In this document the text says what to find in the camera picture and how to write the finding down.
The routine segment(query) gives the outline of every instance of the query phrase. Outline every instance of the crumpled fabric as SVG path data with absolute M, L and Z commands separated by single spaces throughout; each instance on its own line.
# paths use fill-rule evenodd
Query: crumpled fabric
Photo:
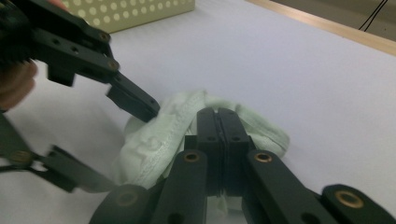
M 270 150 L 279 157 L 286 153 L 288 135 L 261 115 L 206 91 L 187 91 L 164 100 L 158 116 L 148 123 L 130 118 L 124 130 L 125 144 L 112 164 L 114 181 L 148 189 L 159 177 L 167 176 L 173 158 L 183 150 L 184 136 L 196 134 L 196 113 L 206 107 L 235 111 L 257 148 Z M 223 215 L 230 207 L 224 197 L 208 201 L 214 202 Z

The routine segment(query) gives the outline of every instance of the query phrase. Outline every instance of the robotic hand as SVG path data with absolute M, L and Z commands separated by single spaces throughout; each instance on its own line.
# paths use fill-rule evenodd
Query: robotic hand
M 120 73 L 109 41 L 109 34 L 48 1 L 0 0 L 0 68 L 36 59 L 49 66 L 49 80 L 66 86 L 75 74 L 109 83 L 107 97 L 149 121 L 160 106 Z
M 0 69 L 39 60 L 48 65 L 48 79 L 72 86 L 75 74 L 109 83 L 107 93 L 116 105 L 145 122 L 156 117 L 160 106 L 119 71 L 109 46 L 110 35 L 88 25 L 49 1 L 0 0 Z M 8 166 L 0 173 L 29 171 L 66 191 L 80 187 L 104 192 L 114 184 L 105 176 L 53 147 L 47 157 L 37 155 L 0 114 L 0 157 Z M 41 162 L 47 171 L 37 171 Z

